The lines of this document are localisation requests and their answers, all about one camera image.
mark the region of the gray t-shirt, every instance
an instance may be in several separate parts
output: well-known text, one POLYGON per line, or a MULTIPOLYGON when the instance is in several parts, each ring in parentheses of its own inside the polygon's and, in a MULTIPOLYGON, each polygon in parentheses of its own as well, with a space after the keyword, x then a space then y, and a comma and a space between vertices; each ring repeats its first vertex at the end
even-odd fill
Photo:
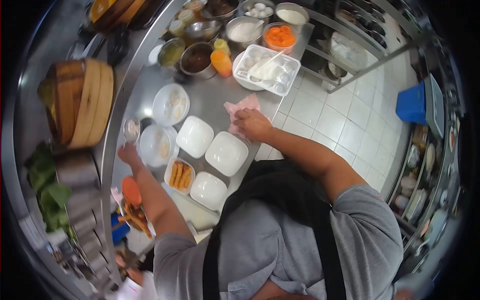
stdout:
MULTIPOLYGON (((403 258, 400 229, 388 205, 368 185, 347 188, 330 221, 348 299, 376 299, 389 288, 403 258)), ((250 299, 271 279, 292 294, 326 299, 313 230, 276 207, 243 203, 220 233, 218 279, 222 299, 250 299)), ((154 278, 161 299, 202 299, 208 237, 195 245, 176 233, 155 245, 154 278)))

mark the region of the white plate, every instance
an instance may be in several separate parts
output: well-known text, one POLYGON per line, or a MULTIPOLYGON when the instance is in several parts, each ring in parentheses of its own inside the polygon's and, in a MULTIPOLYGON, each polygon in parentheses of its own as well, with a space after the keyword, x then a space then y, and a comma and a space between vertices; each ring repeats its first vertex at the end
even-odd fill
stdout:
POLYGON ((175 143, 177 132, 173 127, 161 127, 152 124, 145 128, 140 136, 139 153, 144 164, 158 168, 168 163, 169 157, 177 156, 179 148, 175 143), (168 153, 165 157, 160 155, 160 146, 167 143, 168 153))
POLYGON ((213 140, 213 129, 195 116, 189 116, 177 135, 177 144, 193 158, 201 158, 213 140))
POLYGON ((225 183, 207 172, 197 174, 190 191, 192 199, 211 210, 219 210, 226 195, 225 183))
POLYGON ((170 160, 168 161, 168 164, 167 164, 167 169, 165 170, 165 175, 163 176, 163 180, 165 180, 166 184, 169 184, 170 177, 172 176, 173 164, 175 163, 175 161, 181 161, 185 165, 188 165, 189 167, 192 168, 192 172, 190 174, 190 184, 188 185, 188 187, 186 189, 179 190, 179 189, 175 189, 174 187, 171 187, 171 188, 177 190, 178 192, 180 192, 184 195, 188 195, 188 193, 190 193, 190 188, 192 187, 193 181, 195 180, 195 169, 192 167, 191 164, 187 163, 183 159, 178 158, 176 156, 170 158, 170 160))
POLYGON ((228 177, 237 173, 247 156, 247 145, 226 131, 216 135, 205 153, 206 161, 228 177))
MULTIPOLYGON (((238 65, 238 63, 240 62, 240 59, 241 57, 243 56, 243 54, 245 53, 245 51, 243 51, 242 53, 240 53, 239 55, 237 55, 237 57, 235 58, 235 60, 233 61, 233 69, 235 69, 238 65)), ((254 84, 251 84, 245 80, 242 80, 240 78, 237 78, 237 77, 234 77, 235 80, 241 85, 243 86, 244 88, 246 88, 247 90, 251 90, 251 91, 263 91, 264 88, 262 87, 259 87, 259 86, 256 86, 254 84)))
POLYGON ((173 126, 181 122, 190 110, 190 99, 185 89, 179 84, 167 84, 162 87, 153 101, 153 118, 164 126, 173 126), (178 103, 171 103, 172 95, 178 96, 178 103))

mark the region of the black apron strap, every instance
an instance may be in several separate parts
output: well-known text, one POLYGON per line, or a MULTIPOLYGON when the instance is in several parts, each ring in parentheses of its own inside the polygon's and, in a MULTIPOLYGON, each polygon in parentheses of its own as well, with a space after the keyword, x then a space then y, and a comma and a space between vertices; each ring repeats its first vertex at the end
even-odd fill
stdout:
POLYGON ((225 202, 214 227, 203 265, 204 299, 219 299, 218 252, 226 219, 244 201, 256 199, 274 205, 294 221, 313 229, 330 299, 346 300, 343 273, 330 224, 331 206, 319 198, 313 182, 285 160, 254 162, 240 188, 225 202))

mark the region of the blue container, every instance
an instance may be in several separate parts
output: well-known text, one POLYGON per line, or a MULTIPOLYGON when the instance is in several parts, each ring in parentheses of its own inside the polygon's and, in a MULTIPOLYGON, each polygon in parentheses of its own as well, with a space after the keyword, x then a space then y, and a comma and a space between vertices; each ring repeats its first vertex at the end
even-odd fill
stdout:
POLYGON ((427 125, 425 119, 425 83, 398 93, 396 115, 404 122, 427 125))

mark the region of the pink cloth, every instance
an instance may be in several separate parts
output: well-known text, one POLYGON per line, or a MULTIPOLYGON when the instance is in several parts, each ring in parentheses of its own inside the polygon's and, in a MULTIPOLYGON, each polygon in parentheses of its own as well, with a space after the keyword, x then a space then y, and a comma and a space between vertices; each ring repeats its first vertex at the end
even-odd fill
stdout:
POLYGON ((239 110, 249 108, 249 109, 256 109, 260 111, 260 104, 258 103, 257 95, 255 95, 255 93, 251 94, 250 96, 247 96, 242 101, 240 101, 238 104, 225 102, 223 106, 227 110, 227 113, 230 115, 231 124, 230 124, 230 127, 228 128, 228 132, 231 134, 236 134, 240 138, 247 140, 247 137, 245 136, 245 134, 240 132, 239 127, 237 125, 234 125, 233 121, 238 120, 238 118, 235 117, 235 113, 239 110))

